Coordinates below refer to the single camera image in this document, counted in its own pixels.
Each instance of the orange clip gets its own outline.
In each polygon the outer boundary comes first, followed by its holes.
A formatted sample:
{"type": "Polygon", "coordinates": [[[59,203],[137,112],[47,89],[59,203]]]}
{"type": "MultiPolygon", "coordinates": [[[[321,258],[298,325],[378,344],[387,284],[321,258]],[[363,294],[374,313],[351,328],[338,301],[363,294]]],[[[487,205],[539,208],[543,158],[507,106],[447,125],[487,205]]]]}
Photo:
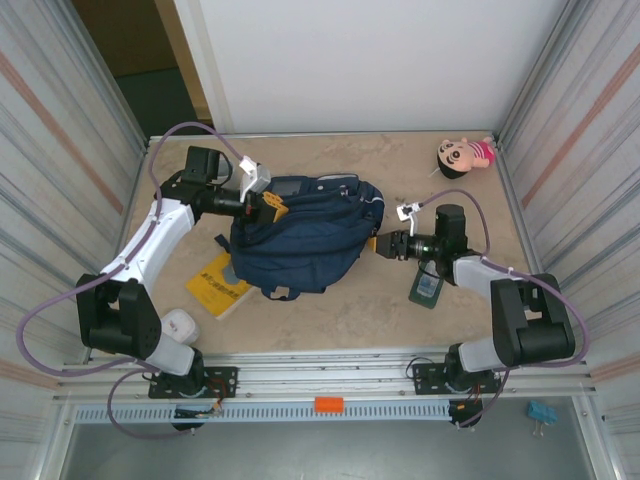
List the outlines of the orange clip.
{"type": "Polygon", "coordinates": [[[314,409],[316,413],[344,413],[344,398],[316,397],[314,409]]]}

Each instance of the pink toy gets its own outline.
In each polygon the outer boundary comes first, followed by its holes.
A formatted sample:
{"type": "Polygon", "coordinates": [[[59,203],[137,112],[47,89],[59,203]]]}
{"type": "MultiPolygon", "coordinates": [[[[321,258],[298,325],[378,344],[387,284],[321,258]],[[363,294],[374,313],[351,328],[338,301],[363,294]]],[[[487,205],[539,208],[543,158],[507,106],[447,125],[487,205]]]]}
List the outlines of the pink toy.
{"type": "Polygon", "coordinates": [[[444,140],[438,148],[438,166],[447,178],[460,178],[472,168],[487,168],[496,159],[491,137],[481,142],[444,140]]]}

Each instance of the table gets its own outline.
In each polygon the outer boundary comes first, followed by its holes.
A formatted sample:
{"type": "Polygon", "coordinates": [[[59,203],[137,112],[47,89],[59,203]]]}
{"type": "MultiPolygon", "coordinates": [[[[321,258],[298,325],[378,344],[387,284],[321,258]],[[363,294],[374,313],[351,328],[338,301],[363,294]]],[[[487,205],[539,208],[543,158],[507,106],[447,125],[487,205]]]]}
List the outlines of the table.
{"type": "MultiPolygon", "coordinates": [[[[422,201],[446,188],[472,193],[485,210],[491,234],[490,257],[526,270],[526,261],[495,166],[448,180],[436,167],[436,149],[445,139],[482,139],[486,132],[415,132],[355,135],[247,136],[230,138],[242,154],[264,163],[272,175],[357,173],[376,185],[386,201],[381,233],[402,224],[395,207],[422,201]]],[[[190,145],[225,150],[209,136],[171,139],[154,168],[162,182],[184,167],[190,145]]],[[[139,182],[129,235],[147,215],[153,187],[146,173],[139,182]]],[[[466,197],[453,194],[442,203],[465,208],[472,248],[482,251],[484,236],[478,214],[466,197]]],[[[435,205],[419,214],[421,233],[432,233],[435,205]]],[[[205,215],[167,261],[152,299],[160,316],[174,308],[192,315],[201,329],[194,346],[207,353],[267,352],[336,348],[450,345],[490,335],[488,303],[474,292],[445,284],[435,309],[408,300],[417,264],[384,259],[365,249],[347,275],[326,293],[303,294],[293,302],[277,302],[254,291],[223,320],[214,318],[185,284],[222,249],[213,240],[229,234],[230,218],[205,215]]]]}

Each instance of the yellow book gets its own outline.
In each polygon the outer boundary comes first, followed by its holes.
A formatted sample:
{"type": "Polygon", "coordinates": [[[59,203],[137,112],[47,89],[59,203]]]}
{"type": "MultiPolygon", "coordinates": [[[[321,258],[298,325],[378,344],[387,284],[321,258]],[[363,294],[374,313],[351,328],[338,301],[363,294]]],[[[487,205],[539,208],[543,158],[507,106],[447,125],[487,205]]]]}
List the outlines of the yellow book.
{"type": "Polygon", "coordinates": [[[238,305],[252,288],[244,280],[235,277],[228,253],[218,255],[187,282],[187,290],[218,319],[238,305]]]}

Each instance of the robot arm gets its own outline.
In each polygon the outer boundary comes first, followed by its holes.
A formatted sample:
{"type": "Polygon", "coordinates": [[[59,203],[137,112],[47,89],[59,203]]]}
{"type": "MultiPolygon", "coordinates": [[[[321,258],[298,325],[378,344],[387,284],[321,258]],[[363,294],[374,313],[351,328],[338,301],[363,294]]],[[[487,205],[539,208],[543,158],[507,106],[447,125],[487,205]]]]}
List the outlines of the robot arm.
{"type": "Polygon", "coordinates": [[[125,259],[147,234],[149,225],[156,223],[151,236],[123,270],[77,295],[81,338],[87,347],[129,355],[160,369],[166,386],[185,395],[202,388],[202,355],[162,333],[160,318],[150,298],[160,270],[180,239],[204,213],[232,216],[246,222],[273,223],[286,212],[277,196],[261,193],[270,182],[270,174],[248,157],[240,165],[244,170],[240,190],[213,184],[218,177],[221,156],[224,154],[216,150],[190,147],[185,169],[176,172],[160,187],[159,215],[156,217],[154,201],[147,218],[124,250],[100,275],[86,274],[78,281],[78,286],[84,285],[125,264],[125,259]]]}
{"type": "MultiPolygon", "coordinates": [[[[419,208],[418,204],[401,205],[398,214],[415,225],[419,208]]],[[[452,346],[449,360],[457,367],[448,372],[457,372],[460,378],[473,377],[475,372],[572,356],[575,339],[564,305],[538,285],[483,263],[482,256],[468,248],[465,224],[461,206],[440,205],[434,235],[397,230],[379,235],[374,246],[385,258],[433,260],[440,277],[475,291],[490,303],[492,337],[452,346]]],[[[559,291],[552,275],[534,277],[559,291]]]]}

